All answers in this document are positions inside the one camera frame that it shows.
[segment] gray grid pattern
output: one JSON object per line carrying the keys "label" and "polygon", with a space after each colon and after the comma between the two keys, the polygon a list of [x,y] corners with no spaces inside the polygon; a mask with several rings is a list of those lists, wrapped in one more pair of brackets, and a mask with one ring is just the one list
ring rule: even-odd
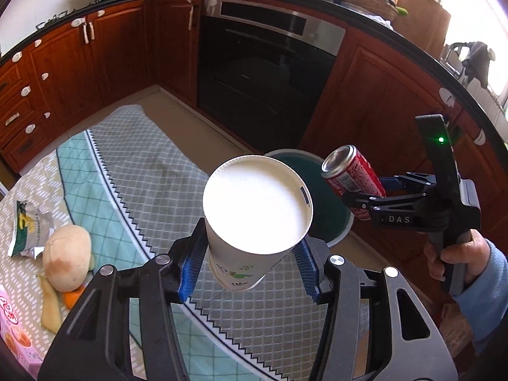
{"label": "gray grid pattern", "polygon": [[[91,129],[127,211],[155,253],[188,236],[202,216],[208,176],[143,113],[124,106]],[[205,259],[191,297],[255,361],[292,380],[307,380],[326,316],[305,294],[292,253],[253,289],[229,292]]]}

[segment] hand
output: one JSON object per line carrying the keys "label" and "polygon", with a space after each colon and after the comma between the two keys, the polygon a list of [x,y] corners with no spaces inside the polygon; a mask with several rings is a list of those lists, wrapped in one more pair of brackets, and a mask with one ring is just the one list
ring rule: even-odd
{"label": "hand", "polygon": [[447,264],[467,264],[464,283],[473,283],[489,262],[490,246],[476,229],[471,229],[471,237],[471,242],[458,243],[443,249],[441,259],[438,259],[435,246],[427,242],[423,246],[423,253],[427,257],[430,276],[438,281],[445,280],[445,266],[442,261]]}

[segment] beige patterned tablecloth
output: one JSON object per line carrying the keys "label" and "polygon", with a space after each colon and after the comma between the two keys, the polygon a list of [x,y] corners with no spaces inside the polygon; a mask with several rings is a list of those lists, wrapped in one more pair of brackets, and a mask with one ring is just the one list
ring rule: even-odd
{"label": "beige patterned tablecloth", "polygon": [[[52,152],[24,175],[0,202],[0,284],[9,293],[14,309],[27,334],[42,356],[45,356],[54,334],[41,327],[42,291],[36,277],[42,273],[42,257],[7,256],[14,233],[15,203],[28,200],[42,212],[51,212],[55,227],[71,223],[64,200],[64,189],[58,169],[57,153]],[[61,306],[62,317],[68,310]],[[130,340],[134,375],[144,375],[140,348]]]}

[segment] tiled floor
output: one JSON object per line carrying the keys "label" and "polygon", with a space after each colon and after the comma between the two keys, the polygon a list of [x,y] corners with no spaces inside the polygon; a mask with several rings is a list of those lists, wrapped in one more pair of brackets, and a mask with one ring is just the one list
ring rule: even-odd
{"label": "tiled floor", "polygon": [[[53,151],[68,138],[94,126],[106,118],[116,108],[125,104],[140,104],[146,115],[192,160],[201,170],[212,173],[225,161],[247,154],[244,147],[237,145],[208,123],[197,117],[184,106],[177,103],[170,95],[153,86],[122,99],[90,116],[73,127],[37,156],[21,174],[31,169],[43,156]],[[349,234],[332,248],[356,266],[381,270],[386,262],[354,234]]]}

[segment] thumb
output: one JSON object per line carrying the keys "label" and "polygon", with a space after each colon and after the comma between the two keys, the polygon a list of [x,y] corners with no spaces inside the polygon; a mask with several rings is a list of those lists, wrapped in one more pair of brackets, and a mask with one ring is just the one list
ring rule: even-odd
{"label": "thumb", "polygon": [[458,243],[441,251],[440,258],[447,264],[470,264],[477,257],[474,242]]}

